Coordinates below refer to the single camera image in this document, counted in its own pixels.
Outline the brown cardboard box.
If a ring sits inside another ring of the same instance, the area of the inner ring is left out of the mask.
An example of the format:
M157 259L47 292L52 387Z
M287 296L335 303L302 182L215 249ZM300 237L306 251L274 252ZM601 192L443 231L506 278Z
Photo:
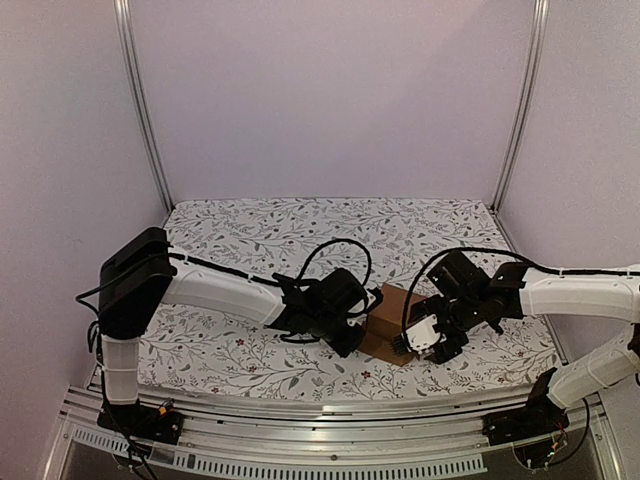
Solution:
M406 291L385 283L383 301L367 316L365 337L358 351L386 363L404 366L416 358L414 353L396 355L391 341L401 334L401 321Z

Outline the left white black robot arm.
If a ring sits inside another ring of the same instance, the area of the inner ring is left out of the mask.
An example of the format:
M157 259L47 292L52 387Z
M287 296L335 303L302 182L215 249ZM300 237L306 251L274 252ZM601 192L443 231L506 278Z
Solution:
M304 272L259 277L193 257L172 246L164 229L149 227L107 259L98 285L74 300L96 316L109 415L126 433L138 434L149 423L139 405L139 345L159 307L186 305L239 316L317 338L346 357L364 337L357 320L373 303L366 283L345 268L321 279Z

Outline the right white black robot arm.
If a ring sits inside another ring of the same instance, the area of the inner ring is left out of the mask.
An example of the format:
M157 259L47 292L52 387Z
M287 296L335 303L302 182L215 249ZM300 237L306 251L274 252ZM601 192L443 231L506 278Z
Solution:
M407 302L402 338L409 349L443 363L460 354L468 332L506 320L611 321L617 329L582 357L540 375L517 427L537 436L575 402L639 372L639 267L562 268L513 255L492 274L462 248L438 254L422 275L435 295Z

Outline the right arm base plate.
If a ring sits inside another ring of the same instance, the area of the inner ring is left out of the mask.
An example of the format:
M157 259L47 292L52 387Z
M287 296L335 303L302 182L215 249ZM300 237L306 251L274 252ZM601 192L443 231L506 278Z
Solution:
M522 406L482 417L482 434L491 446L546 435L568 426L566 411L555 406Z

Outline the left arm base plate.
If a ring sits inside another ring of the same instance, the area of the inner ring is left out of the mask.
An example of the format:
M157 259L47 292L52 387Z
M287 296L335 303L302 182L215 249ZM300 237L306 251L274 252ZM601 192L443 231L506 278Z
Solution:
M113 405L104 401L97 425L123 436L176 445L184 421L185 416L176 411L171 403L151 407L139 401L130 405Z

